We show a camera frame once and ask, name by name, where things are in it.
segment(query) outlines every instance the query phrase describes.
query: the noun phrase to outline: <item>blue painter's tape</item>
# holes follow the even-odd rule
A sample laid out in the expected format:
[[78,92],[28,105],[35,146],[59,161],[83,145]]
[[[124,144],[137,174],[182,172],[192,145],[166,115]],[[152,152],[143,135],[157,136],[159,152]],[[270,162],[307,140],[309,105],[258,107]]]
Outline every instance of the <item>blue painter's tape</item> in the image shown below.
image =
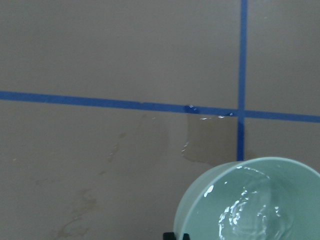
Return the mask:
[[238,86],[238,127],[237,127],[237,161],[245,158],[245,109],[246,109],[246,65],[247,65],[247,25],[248,1],[241,0],[240,14],[240,55]]
[[296,121],[296,122],[307,122],[307,123],[320,123],[320,116],[315,116],[315,115],[246,110],[245,116],[247,118],[254,118],[254,119],[271,119],[271,120],[285,120],[285,121]]
[[76,106],[133,109],[144,111],[159,111],[171,113],[188,113],[203,115],[222,115],[233,113],[232,117],[237,115],[237,110],[218,107],[203,107],[191,105],[164,104],[153,102],[125,101],[103,98],[90,98],[78,96],[62,96],[39,93],[0,91],[0,100],[22,101],[47,104],[64,104]]

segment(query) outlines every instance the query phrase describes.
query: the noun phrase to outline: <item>bowl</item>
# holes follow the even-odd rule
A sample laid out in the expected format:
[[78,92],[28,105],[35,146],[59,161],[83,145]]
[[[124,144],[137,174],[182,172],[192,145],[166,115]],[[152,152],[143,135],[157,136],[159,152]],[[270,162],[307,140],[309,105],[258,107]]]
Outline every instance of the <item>bowl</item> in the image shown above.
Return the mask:
[[318,240],[320,174],[281,157],[216,166],[182,197],[177,240]]

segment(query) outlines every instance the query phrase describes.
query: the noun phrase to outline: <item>gray surface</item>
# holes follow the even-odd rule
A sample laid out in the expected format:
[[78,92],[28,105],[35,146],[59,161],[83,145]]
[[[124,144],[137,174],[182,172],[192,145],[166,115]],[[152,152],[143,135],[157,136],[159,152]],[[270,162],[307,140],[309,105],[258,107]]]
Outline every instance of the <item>gray surface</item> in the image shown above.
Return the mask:
[[[318,1],[249,1],[247,108],[320,115]],[[240,1],[2,1],[0,90],[236,108]],[[236,160],[237,118],[0,101],[0,239],[161,239]],[[320,170],[320,123],[247,119],[246,159]]]
[[248,3],[246,107],[320,115],[320,1]]
[[11,1],[0,9],[2,90],[237,107],[237,0]]
[[320,172],[320,123],[247,118],[245,158],[294,159]]

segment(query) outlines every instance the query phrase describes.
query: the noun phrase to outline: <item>water in bowl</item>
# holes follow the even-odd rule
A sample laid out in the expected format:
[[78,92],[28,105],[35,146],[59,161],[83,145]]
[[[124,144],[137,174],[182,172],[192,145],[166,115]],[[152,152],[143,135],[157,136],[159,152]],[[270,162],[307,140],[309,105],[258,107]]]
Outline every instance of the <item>water in bowl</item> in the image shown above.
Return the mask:
[[259,170],[240,166],[209,189],[189,224],[196,229],[191,239],[290,239],[294,218],[285,185]]

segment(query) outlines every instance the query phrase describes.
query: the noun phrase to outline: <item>black object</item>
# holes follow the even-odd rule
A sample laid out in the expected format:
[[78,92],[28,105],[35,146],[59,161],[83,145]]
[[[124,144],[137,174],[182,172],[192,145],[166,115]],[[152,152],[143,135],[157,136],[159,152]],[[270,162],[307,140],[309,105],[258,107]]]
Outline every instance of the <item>black object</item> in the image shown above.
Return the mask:
[[[177,240],[174,232],[165,232],[163,234],[163,240]],[[190,240],[189,234],[183,234],[182,240]]]

